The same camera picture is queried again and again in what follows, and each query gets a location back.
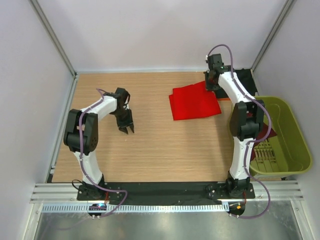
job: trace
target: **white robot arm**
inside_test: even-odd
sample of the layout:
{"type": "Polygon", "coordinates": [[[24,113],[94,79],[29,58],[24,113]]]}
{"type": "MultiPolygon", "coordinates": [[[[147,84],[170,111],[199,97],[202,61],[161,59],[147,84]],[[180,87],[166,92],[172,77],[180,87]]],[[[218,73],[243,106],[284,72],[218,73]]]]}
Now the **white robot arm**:
{"type": "Polygon", "coordinates": [[[255,98],[240,83],[237,74],[233,72],[232,76],[231,67],[224,65],[221,54],[213,54],[206,61],[209,67],[204,72],[206,89],[217,92],[222,88],[234,106],[229,123],[234,150],[226,186],[230,196],[240,197],[249,188],[250,177],[247,172],[254,140],[263,129],[264,112],[250,100],[255,98]]]}
{"type": "MultiPolygon", "coordinates": [[[[98,122],[105,116],[112,114],[116,117],[117,126],[120,131],[128,134],[127,127],[129,127],[134,133],[134,123],[132,111],[129,109],[129,100],[129,93],[124,88],[117,88],[115,93],[106,92],[103,98],[97,101],[102,101],[99,105],[95,102],[81,110],[72,109],[69,112],[63,142],[74,153],[80,164],[79,117],[83,111],[90,108],[83,117],[84,154],[82,156],[82,164],[86,173],[97,185],[102,182],[104,184],[103,174],[99,169],[96,157],[96,147],[99,139],[98,122]]],[[[83,175],[82,182],[87,185],[92,184],[85,175],[83,175]]]]}

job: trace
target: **black cable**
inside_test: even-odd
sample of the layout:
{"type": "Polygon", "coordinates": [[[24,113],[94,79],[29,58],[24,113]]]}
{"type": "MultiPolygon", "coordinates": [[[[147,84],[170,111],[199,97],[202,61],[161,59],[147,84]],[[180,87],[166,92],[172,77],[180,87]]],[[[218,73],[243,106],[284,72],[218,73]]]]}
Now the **black cable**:
{"type": "Polygon", "coordinates": [[[74,187],[75,189],[77,189],[79,191],[79,188],[75,186],[74,181],[78,181],[79,183],[82,183],[82,182],[80,180],[78,180],[78,179],[73,179],[72,182],[71,182],[72,187],[74,187]]]}

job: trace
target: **wooden table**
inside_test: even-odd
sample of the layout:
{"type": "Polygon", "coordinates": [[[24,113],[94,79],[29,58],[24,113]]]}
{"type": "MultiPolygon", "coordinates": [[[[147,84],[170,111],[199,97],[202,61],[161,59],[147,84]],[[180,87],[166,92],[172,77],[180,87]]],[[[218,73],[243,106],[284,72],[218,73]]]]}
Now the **wooden table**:
{"type": "MultiPolygon", "coordinates": [[[[82,74],[72,108],[81,109],[100,98],[96,88],[131,94],[135,134],[117,128],[113,115],[99,123],[97,161],[108,182],[224,181],[231,166],[228,131],[231,102],[220,101],[222,114],[173,121],[172,89],[204,80],[202,72],[82,74]]],[[[53,182],[82,179],[77,159],[61,145],[53,182]]]]}

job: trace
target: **plastic bin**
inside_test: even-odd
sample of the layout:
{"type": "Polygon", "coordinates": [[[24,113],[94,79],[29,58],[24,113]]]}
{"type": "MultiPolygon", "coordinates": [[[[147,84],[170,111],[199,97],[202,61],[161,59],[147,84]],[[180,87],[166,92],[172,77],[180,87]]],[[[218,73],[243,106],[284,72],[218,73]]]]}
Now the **plastic bin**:
{"type": "Polygon", "coordinates": [[[256,96],[263,100],[277,136],[259,143],[254,148],[255,159],[250,173],[256,177],[287,177],[303,174],[312,166],[312,156],[291,108],[274,96],[256,96]]]}

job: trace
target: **purple cable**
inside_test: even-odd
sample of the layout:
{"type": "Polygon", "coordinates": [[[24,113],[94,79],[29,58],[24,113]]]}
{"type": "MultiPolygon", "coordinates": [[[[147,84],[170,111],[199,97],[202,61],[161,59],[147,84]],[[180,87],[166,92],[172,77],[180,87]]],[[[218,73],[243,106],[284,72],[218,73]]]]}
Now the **purple cable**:
{"type": "MultiPolygon", "coordinates": [[[[80,167],[81,167],[81,170],[82,170],[83,174],[85,175],[85,177],[86,177],[95,187],[97,187],[98,189],[101,189],[101,190],[103,190],[103,191],[105,191],[105,192],[110,192],[110,193],[124,193],[123,199],[120,201],[120,203],[119,203],[114,209],[112,209],[111,211],[109,211],[109,212],[107,212],[107,213],[105,213],[105,214],[101,214],[100,218],[104,218],[104,217],[107,217],[107,216],[113,214],[113,213],[124,203],[124,201],[126,200],[126,198],[127,198],[127,196],[128,196],[128,192],[127,192],[126,190],[111,190],[111,189],[107,189],[107,188],[104,188],[104,187],[99,186],[98,184],[96,184],[96,183],[90,178],[90,176],[87,174],[87,172],[86,172],[86,170],[85,170],[85,168],[84,168],[84,164],[83,164],[84,136],[83,136],[83,131],[82,131],[82,121],[83,121],[84,115],[85,115],[89,110],[97,107],[98,105],[100,105],[100,104],[104,101],[105,96],[104,96],[103,92],[106,93],[105,90],[102,90],[102,89],[100,89],[100,88],[97,88],[96,90],[100,93],[100,95],[101,95],[101,100],[98,101],[97,103],[95,103],[94,105],[88,107],[86,110],[84,110],[84,111],[81,113],[80,118],[79,118],[79,135],[80,135],[80,156],[79,156],[79,158],[80,158],[80,167]]],[[[70,229],[78,226],[79,224],[81,224],[81,223],[83,223],[84,221],[87,221],[87,220],[89,220],[89,219],[92,219],[92,218],[91,218],[91,217],[89,217],[89,218],[84,218],[84,219],[78,221],[77,223],[75,223],[74,225],[69,226],[69,227],[54,227],[54,228],[55,228],[56,230],[59,230],[59,231],[67,231],[67,230],[70,230],[70,229]]],[[[51,226],[51,221],[52,221],[52,220],[50,220],[50,221],[48,222],[47,226],[46,226],[45,229],[43,230],[43,233],[42,233],[42,235],[41,235],[41,237],[40,237],[40,240],[42,240],[42,239],[44,238],[45,233],[47,232],[49,226],[51,226]]]]}
{"type": "Polygon", "coordinates": [[[245,148],[245,152],[244,152],[244,160],[243,160],[243,167],[244,167],[245,173],[246,173],[251,179],[253,179],[254,181],[257,181],[259,184],[261,184],[261,186],[265,189],[266,194],[267,194],[267,196],[268,196],[268,204],[267,204],[265,210],[263,210],[263,212],[259,213],[258,215],[255,215],[255,216],[238,216],[238,215],[235,215],[235,214],[231,214],[233,217],[240,218],[240,219],[255,219],[255,218],[261,217],[263,214],[265,214],[265,213],[268,211],[268,209],[269,209],[269,207],[270,207],[270,203],[271,203],[271,197],[270,197],[270,193],[269,193],[269,190],[267,189],[266,185],[265,185],[262,181],[258,180],[258,179],[255,178],[254,176],[252,176],[252,175],[249,173],[249,171],[247,170],[247,162],[246,162],[246,159],[247,159],[247,155],[248,155],[248,151],[249,151],[249,144],[251,144],[251,143],[260,143],[260,142],[266,140],[267,137],[269,136],[269,134],[270,134],[270,132],[271,132],[271,126],[272,126],[271,117],[270,117],[268,111],[266,110],[266,108],[265,108],[264,106],[262,106],[257,100],[255,100],[255,99],[247,96],[246,93],[242,90],[242,88],[241,88],[240,85],[238,84],[238,82],[236,81],[235,75],[234,75],[234,58],[233,58],[231,49],[230,49],[230,47],[229,47],[228,45],[226,45],[226,44],[219,44],[219,45],[213,47],[213,48],[209,51],[209,53],[208,53],[207,56],[210,56],[211,52],[212,52],[214,49],[218,48],[218,47],[226,47],[226,48],[228,49],[228,51],[229,51],[229,54],[230,54],[230,65],[231,65],[231,69],[230,69],[230,70],[231,70],[231,77],[232,77],[232,80],[233,80],[234,84],[235,84],[236,87],[238,88],[238,90],[243,94],[243,96],[244,96],[246,99],[254,102],[259,108],[261,108],[262,111],[264,112],[264,114],[266,115],[266,117],[268,118],[268,130],[267,130],[266,134],[264,135],[263,138],[261,138],[261,139],[259,139],[259,140],[252,140],[252,141],[248,141],[248,142],[247,142],[246,148],[245,148]]]}

